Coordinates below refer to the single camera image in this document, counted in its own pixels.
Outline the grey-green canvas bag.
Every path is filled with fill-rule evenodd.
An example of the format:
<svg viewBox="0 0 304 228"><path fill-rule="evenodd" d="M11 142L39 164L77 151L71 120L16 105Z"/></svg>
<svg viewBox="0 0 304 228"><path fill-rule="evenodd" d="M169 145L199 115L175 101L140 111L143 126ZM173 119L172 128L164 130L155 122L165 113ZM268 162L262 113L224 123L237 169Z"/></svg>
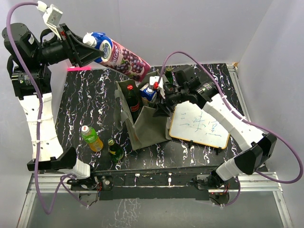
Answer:
<svg viewBox="0 0 304 228"><path fill-rule="evenodd" d="M149 82L151 76L158 75L158 70L148 73L139 85L136 85L135 81L131 79L115 83L117 89L114 91L114 123L118 130L122 130L123 125L126 125L133 150L171 140L169 118L165 116L154 117L156 109L143 106L140 96L140 88ZM135 86L134 91L140 101L141 107L136 121L133 121L126 101L128 85Z"/></svg>

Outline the Fontana pineapple juice carton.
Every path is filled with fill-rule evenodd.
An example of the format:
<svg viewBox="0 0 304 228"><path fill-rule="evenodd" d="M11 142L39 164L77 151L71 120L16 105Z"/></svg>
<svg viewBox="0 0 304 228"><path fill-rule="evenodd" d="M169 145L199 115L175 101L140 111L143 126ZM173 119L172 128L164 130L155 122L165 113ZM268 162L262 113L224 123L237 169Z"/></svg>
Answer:
<svg viewBox="0 0 304 228"><path fill-rule="evenodd" d="M146 83L140 89L140 95L142 97L142 103L144 106L154 108L157 92L149 88L149 83Z"/></svg>

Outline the dark cola bottle red label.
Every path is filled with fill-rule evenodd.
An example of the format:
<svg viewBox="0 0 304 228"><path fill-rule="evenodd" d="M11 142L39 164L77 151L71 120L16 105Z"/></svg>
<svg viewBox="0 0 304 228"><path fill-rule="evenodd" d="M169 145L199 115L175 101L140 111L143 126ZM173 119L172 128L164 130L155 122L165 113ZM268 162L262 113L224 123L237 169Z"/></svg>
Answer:
<svg viewBox="0 0 304 228"><path fill-rule="evenodd" d="M127 90L128 90L128 94L126 101L128 103L133 122L135 123L140 112L140 102L132 85L128 85Z"/></svg>

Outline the blue red juice carton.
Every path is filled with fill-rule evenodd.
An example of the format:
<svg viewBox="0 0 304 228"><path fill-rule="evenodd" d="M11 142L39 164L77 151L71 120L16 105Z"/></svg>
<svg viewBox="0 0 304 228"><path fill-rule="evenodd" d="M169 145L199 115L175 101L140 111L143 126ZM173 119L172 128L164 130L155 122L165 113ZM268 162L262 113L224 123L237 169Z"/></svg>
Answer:
<svg viewBox="0 0 304 228"><path fill-rule="evenodd" d="M150 71L151 66L145 60L109 38L105 33L87 33L83 37L83 43L102 51L102 55L95 60L96 63L135 81L141 82Z"/></svg>

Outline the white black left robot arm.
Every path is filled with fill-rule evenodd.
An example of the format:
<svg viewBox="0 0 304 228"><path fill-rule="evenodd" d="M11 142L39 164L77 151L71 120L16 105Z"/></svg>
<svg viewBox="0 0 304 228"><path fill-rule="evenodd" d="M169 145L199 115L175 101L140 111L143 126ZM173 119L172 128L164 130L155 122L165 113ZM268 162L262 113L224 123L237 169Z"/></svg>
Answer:
<svg viewBox="0 0 304 228"><path fill-rule="evenodd" d="M52 113L50 65L69 60L73 66L84 67L102 52L82 42L82 37L72 32L66 24L60 24L58 34L50 40L44 36L51 29L41 32L36 38L25 24L13 23L11 33L37 87L34 87L9 40L6 28L2 31L4 47L10 52L7 70L15 96L23 108L32 141L32 159L27 163L29 171L57 170L82 179L81 183L92 190L98 184L97 176L91 174L89 164L79 160L74 147L63 149L57 138Z"/></svg>

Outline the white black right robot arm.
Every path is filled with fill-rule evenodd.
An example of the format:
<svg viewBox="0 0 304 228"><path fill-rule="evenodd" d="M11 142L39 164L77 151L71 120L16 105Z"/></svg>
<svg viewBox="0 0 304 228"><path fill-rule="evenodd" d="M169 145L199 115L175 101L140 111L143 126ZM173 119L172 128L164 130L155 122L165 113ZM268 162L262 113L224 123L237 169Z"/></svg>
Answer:
<svg viewBox="0 0 304 228"><path fill-rule="evenodd" d="M223 188L229 180L242 174L251 175L267 161L274 150L277 137L264 133L248 122L225 98L214 78L203 80L194 74L191 66L174 69L177 84L160 76L152 83L160 91L154 116L168 116L173 106L189 101L210 114L237 141L242 152L220 164L204 180L196 180L211 188Z"/></svg>

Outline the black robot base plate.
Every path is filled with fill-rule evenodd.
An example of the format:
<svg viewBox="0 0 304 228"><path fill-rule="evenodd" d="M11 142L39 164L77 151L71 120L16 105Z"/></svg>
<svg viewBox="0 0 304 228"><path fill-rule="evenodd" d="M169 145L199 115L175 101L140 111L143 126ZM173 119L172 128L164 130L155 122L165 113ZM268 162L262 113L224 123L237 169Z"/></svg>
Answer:
<svg viewBox="0 0 304 228"><path fill-rule="evenodd" d="M92 171L82 180L68 180L73 190L96 190L99 200L196 199L209 200L223 191L211 177L214 166Z"/></svg>

